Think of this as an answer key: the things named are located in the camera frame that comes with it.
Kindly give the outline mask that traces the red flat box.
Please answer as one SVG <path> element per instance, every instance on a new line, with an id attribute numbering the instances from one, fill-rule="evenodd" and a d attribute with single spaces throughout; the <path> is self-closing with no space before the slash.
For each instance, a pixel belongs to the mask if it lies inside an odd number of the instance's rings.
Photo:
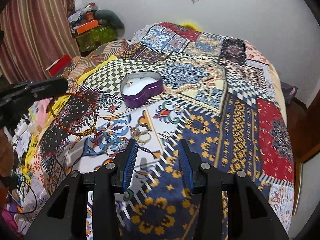
<path id="1" fill-rule="evenodd" d="M 57 59 L 53 62 L 46 71 L 50 74 L 50 76 L 57 76 L 65 70 L 65 68 L 70 67 L 72 65 L 72 58 L 65 54 L 60 59 Z"/>

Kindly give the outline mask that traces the brown patterned blanket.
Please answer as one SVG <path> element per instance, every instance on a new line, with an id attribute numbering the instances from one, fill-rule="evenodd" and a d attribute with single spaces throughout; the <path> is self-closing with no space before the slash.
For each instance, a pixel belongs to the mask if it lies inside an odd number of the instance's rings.
<path id="1" fill-rule="evenodd" d="M 81 75 L 93 70 L 97 65 L 107 61 L 112 55 L 120 55 L 128 46 L 127 40 L 117 40 L 102 44 L 87 56 L 76 56 L 62 68 L 58 76 L 68 80 L 76 80 Z"/>

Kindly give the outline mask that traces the yellow cloth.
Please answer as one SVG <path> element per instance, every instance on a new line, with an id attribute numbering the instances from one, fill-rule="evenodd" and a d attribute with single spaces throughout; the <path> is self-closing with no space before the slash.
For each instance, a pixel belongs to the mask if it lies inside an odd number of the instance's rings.
<path id="1" fill-rule="evenodd" d="M 116 59 L 117 56 L 110 56 L 107 61 L 97 65 L 93 70 L 81 75 L 76 80 L 68 80 L 68 89 L 67 92 L 75 93 L 79 90 L 79 87 L 84 81 L 95 71 L 99 70 L 105 64 L 109 63 L 110 61 Z M 37 142 L 39 138 L 39 134 L 43 134 L 47 127 L 54 121 L 53 115 L 57 115 L 63 106 L 66 104 L 67 100 L 69 99 L 68 95 L 63 95 L 59 97 L 56 101 L 53 102 L 53 112 L 47 112 L 47 106 L 50 103 L 50 99 L 43 99 L 39 102 L 36 102 L 32 105 L 31 109 L 29 109 L 29 114 L 31 115 L 31 123 L 28 125 L 28 129 L 26 133 L 28 133 L 29 139 L 31 139 L 29 146 L 26 151 L 25 158 L 22 159 L 22 163 L 20 165 L 20 170 L 24 174 L 24 176 L 29 180 L 31 174 L 34 171 L 39 170 L 40 166 L 37 165 L 36 168 L 31 167 L 31 159 L 33 158 L 36 148 Z"/>

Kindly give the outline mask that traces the red striped curtain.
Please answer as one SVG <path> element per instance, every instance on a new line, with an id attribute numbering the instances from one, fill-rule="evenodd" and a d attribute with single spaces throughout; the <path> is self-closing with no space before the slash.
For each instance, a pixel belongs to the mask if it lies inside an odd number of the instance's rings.
<path id="1" fill-rule="evenodd" d="M 9 0 L 1 12 L 1 72 L 10 83 L 48 78 L 47 67 L 80 54 L 68 16 L 75 0 Z"/>

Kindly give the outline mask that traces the green patterned storage box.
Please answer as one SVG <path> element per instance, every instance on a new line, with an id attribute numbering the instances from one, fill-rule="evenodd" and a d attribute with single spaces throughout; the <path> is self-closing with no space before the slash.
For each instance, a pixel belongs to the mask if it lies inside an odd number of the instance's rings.
<path id="1" fill-rule="evenodd" d="M 109 25 L 99 25 L 76 37 L 79 50 L 87 52 L 97 49 L 100 45 L 117 40 L 117 30 Z"/>

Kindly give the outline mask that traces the orange box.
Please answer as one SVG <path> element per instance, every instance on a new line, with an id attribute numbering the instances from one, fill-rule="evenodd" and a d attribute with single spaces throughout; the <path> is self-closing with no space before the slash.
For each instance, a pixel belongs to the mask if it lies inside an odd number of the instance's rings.
<path id="1" fill-rule="evenodd" d="M 85 24 L 82 24 L 82 25 L 76 27 L 75 31 L 78 35 L 80 35 L 86 31 L 89 31 L 89 30 L 96 28 L 98 26 L 99 26 L 98 20 L 92 20 L 90 22 L 87 22 Z"/>

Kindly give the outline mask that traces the colourful patchwork bedspread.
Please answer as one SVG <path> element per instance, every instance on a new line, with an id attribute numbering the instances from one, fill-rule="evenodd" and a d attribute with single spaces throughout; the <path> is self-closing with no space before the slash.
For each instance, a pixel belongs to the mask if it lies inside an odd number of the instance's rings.
<path id="1" fill-rule="evenodd" d="M 158 72 L 164 90 L 125 105 L 126 74 Z M 187 141 L 222 172 L 244 171 L 288 232 L 293 153 L 274 66 L 248 41 L 161 22 L 137 31 L 116 59 L 92 73 L 41 134 L 31 167 L 46 202 L 67 177 L 111 163 L 138 144 L 131 184 L 116 194 L 122 239 L 194 239 L 200 197 L 183 184 L 177 146 Z"/>

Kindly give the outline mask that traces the dark bag on floor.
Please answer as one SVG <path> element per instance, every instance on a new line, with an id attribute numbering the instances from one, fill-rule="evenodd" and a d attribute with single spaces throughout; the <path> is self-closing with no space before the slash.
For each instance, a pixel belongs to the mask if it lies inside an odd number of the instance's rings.
<path id="1" fill-rule="evenodd" d="M 285 83 L 283 81 L 281 81 L 280 84 L 285 103 L 289 105 L 295 97 L 295 95 L 297 94 L 298 88 L 296 86 L 289 85 L 288 83 Z"/>

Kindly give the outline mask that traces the yellow plush item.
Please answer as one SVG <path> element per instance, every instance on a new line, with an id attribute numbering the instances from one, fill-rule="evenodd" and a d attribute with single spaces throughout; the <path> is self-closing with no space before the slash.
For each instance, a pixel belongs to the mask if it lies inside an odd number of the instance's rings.
<path id="1" fill-rule="evenodd" d="M 189 28 L 192 29 L 194 31 L 198 31 L 201 32 L 202 30 L 199 28 L 199 26 L 197 26 L 195 23 L 193 22 L 189 22 L 189 21 L 185 21 L 180 23 L 181 26 L 185 27 L 185 28 Z"/>

